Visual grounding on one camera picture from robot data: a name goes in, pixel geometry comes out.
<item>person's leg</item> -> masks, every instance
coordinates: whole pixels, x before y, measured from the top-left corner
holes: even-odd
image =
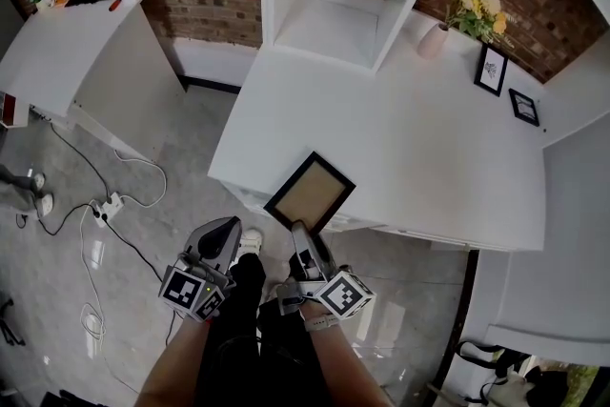
[[[38,218],[35,195],[32,191],[24,190],[12,183],[0,179],[0,209],[18,215],[29,215]]]
[[[260,306],[261,370],[274,405],[332,405],[314,344],[299,312],[281,315],[277,299]]]
[[[256,309],[265,272],[258,256],[244,254],[231,274],[236,286],[210,327],[194,405],[236,405],[252,400],[259,387]]]
[[[11,185],[15,185],[20,189],[36,193],[38,189],[34,183],[34,179],[28,176],[15,176],[7,167],[0,165],[0,180]]]

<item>vase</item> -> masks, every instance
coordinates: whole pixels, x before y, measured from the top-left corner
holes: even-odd
[[[442,45],[445,44],[445,39],[447,39],[448,35],[449,28],[446,24],[436,24],[419,41],[417,54],[426,60],[436,58],[440,53]]]
[[[41,0],[40,2],[36,2],[36,8],[39,12],[42,12],[43,10],[47,10],[49,8],[49,4],[47,4],[45,0]]]

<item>hand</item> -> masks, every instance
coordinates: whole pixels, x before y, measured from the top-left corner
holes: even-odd
[[[300,305],[299,309],[305,320],[315,319],[330,313],[325,306],[314,300],[305,300],[305,302]]]

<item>concrete floor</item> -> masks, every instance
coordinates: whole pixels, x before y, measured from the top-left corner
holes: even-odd
[[[207,176],[234,101],[235,95],[224,92],[189,89],[158,161],[168,177],[167,195],[150,209],[127,202],[112,224],[161,272],[194,228],[237,215],[245,227],[265,234],[261,259],[271,285],[288,274],[290,236],[272,219],[251,214]],[[90,158],[111,192],[145,202],[161,192],[155,169],[118,161],[80,128],[61,133]],[[104,196],[92,169],[44,122],[10,131],[0,162],[15,174],[32,167],[46,174],[55,196],[55,209],[45,218],[51,230],[73,206]],[[80,259],[82,212],[69,217],[56,237],[31,220],[19,230],[14,215],[0,214],[0,292],[15,301],[9,322],[27,341],[25,347],[10,347],[0,339],[0,377],[32,406],[46,391],[59,389],[95,403],[133,405],[132,389],[142,385],[170,327],[172,313],[157,299],[152,271],[112,232],[99,229],[89,213],[83,225],[85,253],[91,266],[93,247],[103,248],[91,274],[108,331],[101,352],[91,349],[90,340],[88,348],[79,317],[94,295]],[[352,264],[378,295],[374,307],[343,323],[346,335],[396,405],[418,405],[423,397],[418,392],[434,377],[453,326],[466,253],[431,251],[427,241],[370,230],[326,238],[335,261]]]

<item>white table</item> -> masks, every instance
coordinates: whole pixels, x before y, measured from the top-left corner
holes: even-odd
[[[316,151],[356,183],[331,230],[541,250],[543,127],[514,117],[508,89],[538,99],[544,88],[510,62],[500,98],[475,86],[480,43],[457,32],[422,60],[416,40],[432,21],[410,19],[375,77],[263,48],[209,176],[263,212]]]
[[[0,62],[0,91],[111,147],[156,159],[184,93],[139,5],[37,12]]]

